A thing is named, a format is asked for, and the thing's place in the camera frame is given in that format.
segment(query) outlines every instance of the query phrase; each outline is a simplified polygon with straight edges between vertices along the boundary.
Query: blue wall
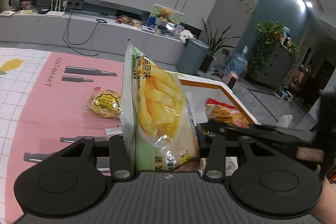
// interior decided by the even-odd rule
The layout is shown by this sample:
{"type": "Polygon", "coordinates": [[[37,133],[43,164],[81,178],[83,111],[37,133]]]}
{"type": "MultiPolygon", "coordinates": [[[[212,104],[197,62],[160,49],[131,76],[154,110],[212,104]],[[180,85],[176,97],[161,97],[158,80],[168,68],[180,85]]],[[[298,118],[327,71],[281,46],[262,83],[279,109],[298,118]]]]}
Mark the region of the blue wall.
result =
{"type": "Polygon", "coordinates": [[[257,20],[280,22],[290,29],[292,41],[299,43],[310,19],[308,8],[305,5],[303,7],[303,4],[302,0],[259,0],[252,21],[247,25],[236,52],[241,52],[245,46],[253,48],[255,45],[259,36],[259,32],[255,30],[257,20]]]}

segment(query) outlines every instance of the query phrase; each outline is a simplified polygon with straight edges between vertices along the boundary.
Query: floor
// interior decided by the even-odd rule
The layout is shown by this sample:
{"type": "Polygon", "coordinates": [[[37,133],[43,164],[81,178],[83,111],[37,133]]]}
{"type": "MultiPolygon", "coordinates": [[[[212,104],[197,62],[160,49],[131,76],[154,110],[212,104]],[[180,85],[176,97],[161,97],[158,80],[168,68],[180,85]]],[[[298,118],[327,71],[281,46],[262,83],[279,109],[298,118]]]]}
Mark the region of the floor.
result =
{"type": "MultiPolygon", "coordinates": [[[[48,46],[33,43],[0,42],[0,47],[30,48],[35,50],[64,52],[79,55],[79,53],[68,47],[48,46]]],[[[94,58],[124,62],[123,55],[87,50],[79,51],[87,55],[97,53],[98,55],[93,56],[94,58]]],[[[155,63],[161,69],[176,71],[176,66],[174,65],[160,62],[155,63]]],[[[293,116],[293,120],[289,126],[290,128],[308,131],[316,123],[313,117],[306,114],[299,104],[294,101],[287,102],[279,99],[270,91],[269,88],[256,84],[251,85],[246,80],[239,78],[232,91],[261,124],[276,125],[280,117],[287,114],[291,114],[293,116]]]]}

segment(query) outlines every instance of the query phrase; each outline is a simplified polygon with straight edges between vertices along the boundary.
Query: trash can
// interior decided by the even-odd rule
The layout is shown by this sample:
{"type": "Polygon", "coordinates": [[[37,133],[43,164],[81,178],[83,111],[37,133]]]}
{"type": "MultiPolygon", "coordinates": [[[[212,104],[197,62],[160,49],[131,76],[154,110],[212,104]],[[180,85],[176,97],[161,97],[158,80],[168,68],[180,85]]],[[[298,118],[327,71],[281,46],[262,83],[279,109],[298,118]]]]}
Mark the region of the trash can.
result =
{"type": "Polygon", "coordinates": [[[187,75],[195,75],[208,52],[209,46],[204,42],[196,38],[186,39],[185,48],[177,63],[177,71],[187,75]]]}

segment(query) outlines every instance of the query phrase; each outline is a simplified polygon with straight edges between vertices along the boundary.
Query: gray cabinet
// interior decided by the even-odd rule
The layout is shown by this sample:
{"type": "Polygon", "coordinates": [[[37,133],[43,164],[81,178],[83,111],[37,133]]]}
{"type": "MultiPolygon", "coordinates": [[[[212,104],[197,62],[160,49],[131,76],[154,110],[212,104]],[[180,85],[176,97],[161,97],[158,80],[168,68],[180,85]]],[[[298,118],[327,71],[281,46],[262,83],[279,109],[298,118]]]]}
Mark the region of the gray cabinet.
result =
{"type": "Polygon", "coordinates": [[[260,73],[252,74],[251,77],[257,82],[278,87],[287,76],[294,61],[294,57],[289,55],[288,50],[280,43],[276,43],[266,64],[259,70],[260,73]]]}

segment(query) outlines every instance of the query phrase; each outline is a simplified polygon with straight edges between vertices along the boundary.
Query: snack bag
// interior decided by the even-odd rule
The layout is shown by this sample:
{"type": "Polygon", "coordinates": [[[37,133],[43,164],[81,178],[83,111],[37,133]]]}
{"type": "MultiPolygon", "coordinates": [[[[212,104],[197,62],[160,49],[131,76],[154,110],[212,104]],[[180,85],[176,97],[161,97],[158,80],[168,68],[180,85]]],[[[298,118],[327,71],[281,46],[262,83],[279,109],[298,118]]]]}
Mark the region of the snack bag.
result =
{"type": "Polygon", "coordinates": [[[136,170],[173,171],[199,160],[194,120],[179,79],[130,43],[121,94],[124,145],[136,170]]]}
{"type": "Polygon", "coordinates": [[[226,122],[238,127],[249,128],[248,121],[240,111],[231,105],[208,98],[205,101],[205,113],[209,120],[226,122]]]}
{"type": "Polygon", "coordinates": [[[95,88],[88,109],[102,118],[120,118],[120,98],[117,92],[95,88]]]}

